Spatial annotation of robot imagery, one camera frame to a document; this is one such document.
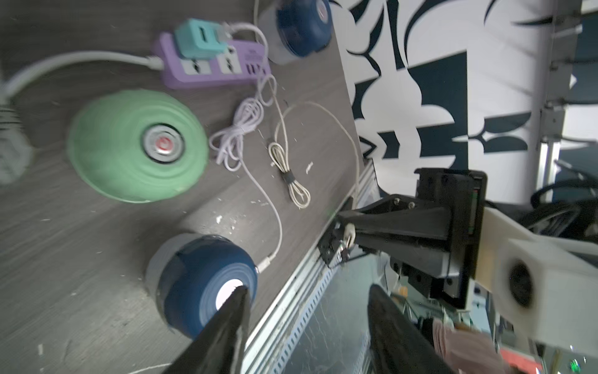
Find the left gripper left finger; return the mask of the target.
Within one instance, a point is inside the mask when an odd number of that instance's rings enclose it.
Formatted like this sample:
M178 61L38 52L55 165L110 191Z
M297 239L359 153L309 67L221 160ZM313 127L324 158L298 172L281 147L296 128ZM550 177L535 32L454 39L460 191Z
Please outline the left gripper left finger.
M166 373L239 373L249 335L251 296L236 288L202 333Z

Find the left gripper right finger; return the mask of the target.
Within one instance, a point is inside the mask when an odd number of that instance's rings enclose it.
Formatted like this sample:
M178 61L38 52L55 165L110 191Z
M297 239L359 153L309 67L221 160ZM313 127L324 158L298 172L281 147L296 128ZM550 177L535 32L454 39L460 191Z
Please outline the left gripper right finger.
M379 285L369 288L368 326L376 373L452 372Z

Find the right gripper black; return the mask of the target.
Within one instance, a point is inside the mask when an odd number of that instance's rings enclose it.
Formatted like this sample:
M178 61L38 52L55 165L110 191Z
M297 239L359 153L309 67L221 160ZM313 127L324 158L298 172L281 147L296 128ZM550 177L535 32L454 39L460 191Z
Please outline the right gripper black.
M483 171L419 168L415 196L389 195L337 215L355 227L361 249L407 266L423 296L465 309L476 273L487 175Z

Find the teal USB charger adapter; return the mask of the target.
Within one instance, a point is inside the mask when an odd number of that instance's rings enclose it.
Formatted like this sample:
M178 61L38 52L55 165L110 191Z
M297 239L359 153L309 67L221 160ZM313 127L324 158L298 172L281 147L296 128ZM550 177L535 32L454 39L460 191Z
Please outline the teal USB charger adapter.
M224 31L221 23L188 19L174 30L174 40L182 58L209 60L227 51Z

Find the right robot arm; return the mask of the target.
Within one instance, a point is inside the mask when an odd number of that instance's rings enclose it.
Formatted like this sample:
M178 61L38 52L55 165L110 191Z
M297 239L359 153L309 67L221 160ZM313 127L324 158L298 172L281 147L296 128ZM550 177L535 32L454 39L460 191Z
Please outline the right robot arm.
M465 309L470 281L479 274L476 261L486 223L484 210L505 213L524 229L549 237L596 240L588 233L597 222L597 199L543 203L554 189L596 189L584 175L548 185L530 198L530 208L498 206L486 199L482 171L420 168L415 196L389 195L353 210L346 204L331 227L331 247L361 246L384 252L406 270L409 282L431 299Z

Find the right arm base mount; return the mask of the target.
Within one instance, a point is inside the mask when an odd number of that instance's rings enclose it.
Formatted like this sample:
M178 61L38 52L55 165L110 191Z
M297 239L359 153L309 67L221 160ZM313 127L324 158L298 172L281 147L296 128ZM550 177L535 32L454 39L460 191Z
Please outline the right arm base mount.
M349 239L345 238L345 226L340 222L338 216L341 212L353 210L354 203L353 197L349 197L343 203L318 241L317 249L320 252L320 257L329 269L375 254L370 249L350 244Z

